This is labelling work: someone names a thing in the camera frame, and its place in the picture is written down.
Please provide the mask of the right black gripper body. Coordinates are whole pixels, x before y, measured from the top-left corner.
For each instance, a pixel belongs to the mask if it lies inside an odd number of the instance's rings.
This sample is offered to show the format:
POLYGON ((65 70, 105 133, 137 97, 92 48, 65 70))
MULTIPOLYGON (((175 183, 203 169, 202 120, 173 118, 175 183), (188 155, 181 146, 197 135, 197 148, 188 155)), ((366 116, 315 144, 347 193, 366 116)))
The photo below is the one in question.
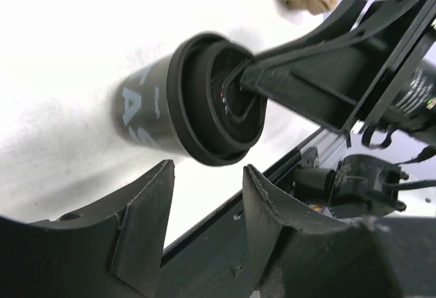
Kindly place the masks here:
POLYGON ((423 57, 435 43, 435 0, 376 0, 366 4, 350 33, 362 56, 352 68, 357 111, 367 131, 435 133, 435 69, 423 57))

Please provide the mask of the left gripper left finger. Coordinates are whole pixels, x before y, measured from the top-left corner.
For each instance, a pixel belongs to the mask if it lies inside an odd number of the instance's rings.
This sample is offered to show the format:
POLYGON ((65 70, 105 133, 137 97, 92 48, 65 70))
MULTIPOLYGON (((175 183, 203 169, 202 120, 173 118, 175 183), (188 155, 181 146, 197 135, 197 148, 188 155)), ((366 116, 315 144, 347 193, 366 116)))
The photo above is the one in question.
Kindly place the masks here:
POLYGON ((173 188, 164 160, 56 221, 2 218, 1 296, 154 297, 173 188))

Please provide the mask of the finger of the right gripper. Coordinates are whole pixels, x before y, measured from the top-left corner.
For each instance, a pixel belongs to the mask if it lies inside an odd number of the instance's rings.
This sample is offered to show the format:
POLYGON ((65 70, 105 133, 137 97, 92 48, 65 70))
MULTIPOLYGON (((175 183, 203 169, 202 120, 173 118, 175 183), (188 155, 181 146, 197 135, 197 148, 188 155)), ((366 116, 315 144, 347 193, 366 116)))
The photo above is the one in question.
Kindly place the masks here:
POLYGON ((243 89, 270 98, 332 131, 345 126, 357 111, 352 98, 352 68, 362 53, 345 33, 333 40, 256 61, 246 68, 243 89))
POLYGON ((342 0, 314 30, 297 40, 261 52, 256 55, 255 60, 263 61, 301 48, 312 47, 350 32, 367 2, 367 0, 342 0))

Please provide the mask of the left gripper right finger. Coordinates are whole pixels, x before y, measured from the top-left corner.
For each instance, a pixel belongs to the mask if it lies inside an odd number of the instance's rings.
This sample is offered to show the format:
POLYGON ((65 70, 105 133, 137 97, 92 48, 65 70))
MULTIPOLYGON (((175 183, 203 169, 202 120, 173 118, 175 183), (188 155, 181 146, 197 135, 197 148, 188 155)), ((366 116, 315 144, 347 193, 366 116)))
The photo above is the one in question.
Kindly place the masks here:
POLYGON ((344 223, 243 171, 251 273, 262 297, 434 297, 435 219, 344 223))

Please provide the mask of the black cup lid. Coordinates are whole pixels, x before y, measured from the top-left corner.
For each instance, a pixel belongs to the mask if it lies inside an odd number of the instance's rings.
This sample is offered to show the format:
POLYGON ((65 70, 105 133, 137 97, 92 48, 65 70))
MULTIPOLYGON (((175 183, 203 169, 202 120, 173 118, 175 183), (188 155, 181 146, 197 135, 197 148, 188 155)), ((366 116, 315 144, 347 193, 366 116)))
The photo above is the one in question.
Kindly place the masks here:
POLYGON ((240 90, 253 54, 217 33, 199 33, 173 53, 166 95, 174 133, 207 166, 241 161, 259 141, 266 99, 240 90))

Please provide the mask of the black coffee cup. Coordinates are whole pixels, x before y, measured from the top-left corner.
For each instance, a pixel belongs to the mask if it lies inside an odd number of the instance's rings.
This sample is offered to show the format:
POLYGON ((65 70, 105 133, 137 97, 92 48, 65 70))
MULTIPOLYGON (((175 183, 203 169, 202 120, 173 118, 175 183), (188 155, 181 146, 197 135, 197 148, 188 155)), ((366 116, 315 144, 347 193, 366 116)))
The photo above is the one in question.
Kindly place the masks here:
POLYGON ((171 56, 130 74, 114 95, 114 121, 124 137, 151 149, 170 151, 176 137, 171 125, 166 84, 171 56))

